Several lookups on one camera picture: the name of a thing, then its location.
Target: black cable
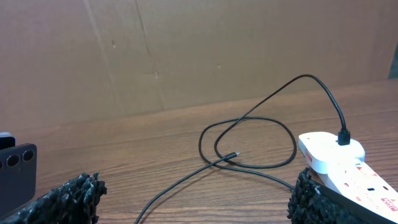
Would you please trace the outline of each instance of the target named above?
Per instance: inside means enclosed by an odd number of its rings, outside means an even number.
[[[215,123],[215,124],[211,124],[211,125],[209,125],[207,128],[205,128],[205,129],[202,131],[202,133],[200,134],[200,137],[199,137],[199,145],[198,145],[198,147],[199,147],[199,154],[200,154],[200,157],[201,157],[204,161],[206,161],[207,163],[209,163],[209,164],[211,163],[211,161],[209,161],[209,160],[205,157],[205,155],[203,154],[202,149],[201,149],[201,142],[202,142],[203,136],[205,135],[205,133],[206,133],[206,131],[207,131],[208,129],[210,129],[210,128],[214,127],[214,126],[220,125],[220,124],[225,124],[225,123],[228,123],[228,122],[234,122],[231,126],[229,126],[227,129],[225,129],[225,130],[218,136],[217,140],[216,140],[215,143],[214,143],[214,150],[215,150],[217,156],[221,157],[221,154],[220,154],[220,152],[219,152],[218,149],[217,149],[217,145],[218,145],[219,141],[221,140],[221,138],[222,138],[229,130],[231,130],[233,127],[235,127],[235,126],[236,126],[240,121],[242,121],[243,119],[263,119],[263,120],[273,121],[273,122],[275,122],[275,123],[281,125],[281,126],[288,132],[288,134],[289,134],[289,136],[290,136],[290,138],[292,139],[292,142],[293,142],[293,153],[292,153],[292,155],[291,155],[286,161],[284,161],[284,162],[281,162],[281,163],[279,163],[279,164],[274,164],[274,165],[268,165],[268,166],[247,165],[247,164],[241,164],[241,163],[238,163],[238,162],[233,162],[233,161],[231,161],[231,160],[228,160],[228,161],[226,161],[226,162],[228,162],[228,163],[230,163],[230,164],[233,164],[233,165],[236,165],[236,166],[245,167],[245,168],[252,168],[252,169],[270,169],[270,168],[276,168],[276,167],[284,166],[284,165],[290,163],[290,162],[294,159],[294,157],[295,157],[295,155],[296,155],[296,153],[297,153],[297,145],[296,145],[296,140],[295,140],[295,138],[294,138],[292,132],[289,130],[289,128],[288,128],[286,125],[284,125],[283,123],[281,123],[280,121],[277,121],[277,120],[275,120],[275,119],[263,118],[263,117],[250,117],[250,116],[247,116],[247,115],[248,115],[250,112],[252,112],[254,109],[256,109],[258,106],[260,106],[261,104],[263,104],[263,102],[267,101],[269,98],[273,97],[275,94],[277,94],[278,92],[280,92],[281,90],[283,90],[286,86],[288,86],[288,85],[291,84],[292,82],[298,80],[299,78],[303,78],[303,77],[309,77],[309,78],[314,79],[314,80],[324,89],[324,91],[326,92],[326,94],[329,96],[329,99],[330,99],[331,102],[333,103],[333,106],[335,106],[335,108],[336,108],[336,110],[337,110],[337,113],[338,113],[338,116],[340,117],[340,121],[341,121],[341,131],[339,132],[339,135],[338,135],[339,144],[340,144],[340,142],[343,142],[342,144],[347,144],[347,142],[346,142],[346,139],[347,139],[347,138],[348,138],[348,144],[349,144],[349,139],[350,139],[350,137],[349,137],[349,131],[348,131],[347,128],[346,128],[346,121],[345,121],[345,119],[344,119],[343,112],[341,112],[340,107],[338,106],[338,104],[337,104],[335,98],[333,97],[333,95],[331,94],[330,90],[329,90],[329,89],[326,87],[326,85],[323,84],[323,82],[322,82],[319,78],[317,78],[316,76],[305,74],[305,75],[299,75],[299,76],[295,77],[294,79],[292,79],[291,81],[289,81],[288,83],[286,83],[285,85],[283,85],[282,87],[280,87],[277,91],[273,92],[273,94],[269,95],[267,98],[265,98],[264,100],[262,100],[262,101],[261,101],[260,103],[258,103],[256,106],[254,106],[253,108],[251,108],[248,112],[246,112],[246,113],[245,113],[243,116],[241,116],[240,118],[235,118],[235,119],[229,119],[229,120],[226,120],[226,121],[221,121],[221,122],[218,122],[218,123]],[[215,164],[214,166],[215,166],[215,167],[218,167],[218,168],[220,168],[220,169],[228,169],[228,170],[233,170],[233,171],[237,171],[237,172],[245,172],[245,173],[248,173],[248,174],[259,175],[259,176],[261,176],[261,177],[265,177],[265,178],[274,180],[274,181],[276,181],[276,182],[278,182],[278,183],[280,183],[280,184],[283,184],[283,185],[285,185],[286,187],[288,187],[288,188],[290,188],[290,189],[293,189],[293,186],[291,186],[290,184],[284,182],[283,180],[280,180],[280,179],[278,179],[278,178],[276,178],[276,177],[273,177],[273,176],[271,176],[271,175],[263,174],[263,173],[261,173],[261,172],[256,172],[256,171],[253,171],[253,170],[246,170],[246,169],[238,169],[238,168],[235,168],[235,167],[220,166],[220,165],[216,165],[216,164]]]
[[[235,158],[235,157],[238,156],[238,155],[239,155],[239,153],[236,153],[236,152],[229,153],[228,155],[222,157],[221,159],[219,159],[219,160],[217,160],[217,161],[215,161],[215,162],[211,162],[211,163],[209,163],[208,165],[206,165],[206,166],[204,166],[204,167],[202,167],[202,168],[196,170],[195,172],[191,173],[190,175],[188,175],[188,176],[182,178],[181,180],[179,180],[179,181],[177,181],[176,183],[172,184],[170,187],[167,187],[167,188],[166,188],[165,190],[163,190],[161,193],[159,193],[158,195],[156,195],[156,196],[144,207],[144,209],[142,209],[141,213],[139,214],[139,216],[138,216],[137,219],[136,219],[135,224],[138,224],[138,223],[139,223],[139,220],[142,218],[142,216],[143,216],[143,215],[145,214],[145,212],[148,210],[148,208],[150,207],[150,205],[152,205],[152,204],[153,204],[158,198],[160,198],[163,194],[166,194],[169,190],[173,189],[173,188],[174,188],[175,186],[177,186],[178,184],[181,184],[181,183],[184,182],[185,180],[187,180],[187,179],[191,178],[192,176],[194,176],[194,175],[196,175],[196,174],[198,174],[198,173],[204,171],[205,169],[207,169],[207,168],[209,168],[209,167],[211,167],[211,166],[213,166],[213,165],[215,165],[215,164],[217,164],[217,163],[219,163],[219,162],[227,161],[227,160],[229,160],[229,159]]]

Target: wooden tabletop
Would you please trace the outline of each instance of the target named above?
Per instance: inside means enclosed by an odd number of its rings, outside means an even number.
[[[366,162],[398,189],[398,80],[330,88],[344,112],[351,137],[366,150]],[[142,116],[14,131],[19,143],[38,147],[36,197],[81,172],[99,171],[108,194],[98,206],[100,223],[134,223],[160,191],[205,165],[198,153],[201,131],[211,123],[237,118],[260,98],[216,103]],[[251,115],[278,119],[296,139],[311,131],[337,133],[338,115],[321,90],[277,95]],[[216,137],[207,132],[204,153],[212,161]],[[241,152],[235,161],[276,164],[292,153],[282,127],[245,121],[220,142],[222,154]],[[307,163],[300,151],[290,164],[260,170],[294,185]],[[271,180],[211,167],[180,184],[151,206],[144,223],[290,223],[290,192]]]

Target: black plug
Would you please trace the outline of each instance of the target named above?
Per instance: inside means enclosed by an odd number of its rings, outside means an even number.
[[[350,140],[351,140],[351,134],[347,129],[341,129],[338,132],[337,143],[340,146],[348,145]]]

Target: cardboard panel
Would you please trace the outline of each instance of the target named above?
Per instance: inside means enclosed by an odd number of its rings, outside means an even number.
[[[0,2],[0,129],[121,114],[81,0]]]
[[[138,3],[165,108],[266,95],[303,73],[317,75],[328,86],[387,75],[371,69],[372,49],[380,44],[374,42],[379,12],[386,2]],[[318,87],[300,81],[286,92],[309,88]]]
[[[135,0],[89,0],[124,114],[159,111],[162,102]]]

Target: white charging adapter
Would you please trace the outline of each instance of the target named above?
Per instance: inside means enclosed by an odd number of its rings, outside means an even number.
[[[298,146],[323,183],[335,192],[398,223],[398,193],[365,162],[362,145],[351,139],[340,146],[326,132],[301,134]]]

